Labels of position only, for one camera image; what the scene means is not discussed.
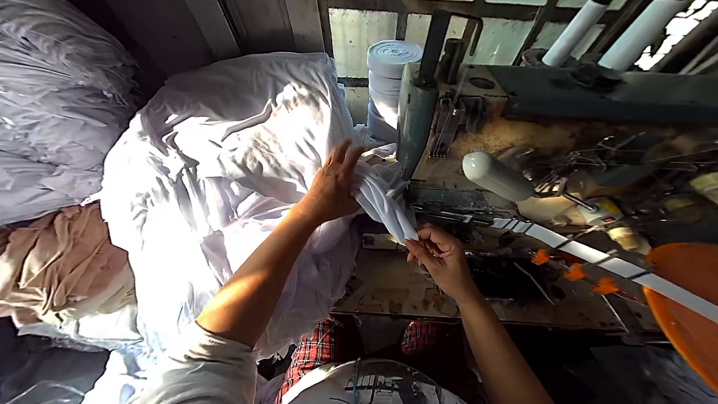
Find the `person's left hand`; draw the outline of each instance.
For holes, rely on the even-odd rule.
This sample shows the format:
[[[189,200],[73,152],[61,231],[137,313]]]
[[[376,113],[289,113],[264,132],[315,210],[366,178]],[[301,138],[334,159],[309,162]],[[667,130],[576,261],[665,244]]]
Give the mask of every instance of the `person's left hand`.
[[[353,214],[359,209],[359,204],[352,197],[351,185],[354,167],[364,149],[354,147],[349,150],[351,144],[351,140],[347,139],[334,149],[314,177],[312,187],[294,207],[315,226]]]

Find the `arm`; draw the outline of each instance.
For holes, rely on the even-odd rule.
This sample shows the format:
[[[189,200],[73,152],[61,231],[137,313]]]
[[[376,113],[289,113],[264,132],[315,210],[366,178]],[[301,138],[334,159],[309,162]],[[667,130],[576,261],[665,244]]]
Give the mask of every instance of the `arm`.
[[[254,346],[274,312],[294,261],[320,224],[351,214],[359,205],[350,193],[361,149],[346,141],[327,158],[309,192],[242,264],[197,317],[218,336]]]
[[[438,227],[417,228],[419,241],[405,240],[407,260],[424,265],[459,305],[466,337],[492,403],[552,403],[496,313],[471,278],[461,242]]]

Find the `grey shirt sleeve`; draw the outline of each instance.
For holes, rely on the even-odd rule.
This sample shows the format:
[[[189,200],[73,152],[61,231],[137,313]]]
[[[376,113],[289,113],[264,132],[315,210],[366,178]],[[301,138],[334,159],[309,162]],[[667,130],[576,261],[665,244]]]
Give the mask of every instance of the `grey shirt sleeve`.
[[[249,346],[193,323],[129,404],[252,404],[256,381],[256,355]]]

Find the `orange plastic part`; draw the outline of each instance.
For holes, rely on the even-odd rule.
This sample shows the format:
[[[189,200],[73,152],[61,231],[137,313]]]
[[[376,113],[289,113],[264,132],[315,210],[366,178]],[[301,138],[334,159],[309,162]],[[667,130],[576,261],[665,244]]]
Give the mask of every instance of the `orange plastic part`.
[[[546,249],[540,248],[536,252],[536,256],[534,258],[531,258],[531,262],[536,265],[543,265],[549,261],[549,258],[549,253],[546,251]]]
[[[593,287],[593,291],[602,295],[608,295],[619,291],[618,286],[613,284],[613,279],[608,276],[604,276],[598,280],[598,285]]]
[[[718,246],[675,243],[660,246],[646,257],[653,271],[678,286],[718,304]],[[718,392],[718,323],[644,288],[653,315],[681,356]]]
[[[569,271],[564,273],[564,277],[568,280],[581,280],[586,277],[586,273],[581,269],[580,264],[571,264]]]

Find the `orange bowl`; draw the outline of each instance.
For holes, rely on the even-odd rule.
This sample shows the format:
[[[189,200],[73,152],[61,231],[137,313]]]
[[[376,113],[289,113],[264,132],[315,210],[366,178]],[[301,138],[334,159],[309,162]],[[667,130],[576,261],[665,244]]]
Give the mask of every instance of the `orange bowl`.
[[[718,305],[718,246],[666,244],[646,257],[654,273]],[[681,356],[718,392],[718,323],[644,288],[653,315]]]

